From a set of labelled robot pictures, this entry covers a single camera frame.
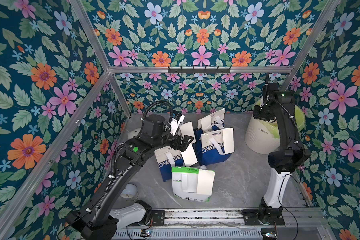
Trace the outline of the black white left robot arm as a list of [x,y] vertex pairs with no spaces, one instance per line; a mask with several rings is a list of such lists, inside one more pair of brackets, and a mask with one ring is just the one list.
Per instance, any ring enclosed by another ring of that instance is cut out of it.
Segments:
[[71,211],[66,216],[66,222],[83,239],[110,240],[117,230],[131,224],[153,224],[152,207],[142,200],[119,210],[113,210],[113,206],[155,150],[171,147],[184,152],[191,145],[194,137],[179,135],[180,125],[171,126],[173,117],[169,102],[152,103],[143,113],[139,133],[115,148],[109,174],[101,186],[78,211]]

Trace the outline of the green white takeout bag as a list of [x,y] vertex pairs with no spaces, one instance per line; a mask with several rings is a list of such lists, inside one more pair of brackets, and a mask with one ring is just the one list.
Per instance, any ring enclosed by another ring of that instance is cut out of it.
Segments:
[[189,167],[172,168],[172,188],[176,197],[194,202],[207,202],[211,197],[197,194],[200,169]]

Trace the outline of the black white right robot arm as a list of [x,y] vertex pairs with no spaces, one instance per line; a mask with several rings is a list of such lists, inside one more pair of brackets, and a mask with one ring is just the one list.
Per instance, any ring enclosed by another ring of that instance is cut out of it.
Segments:
[[247,226],[285,223],[282,212],[288,181],[311,155],[300,137],[296,108],[293,93],[269,82],[263,86],[260,103],[254,105],[245,141],[252,151],[268,156],[271,174],[258,209],[242,211]]

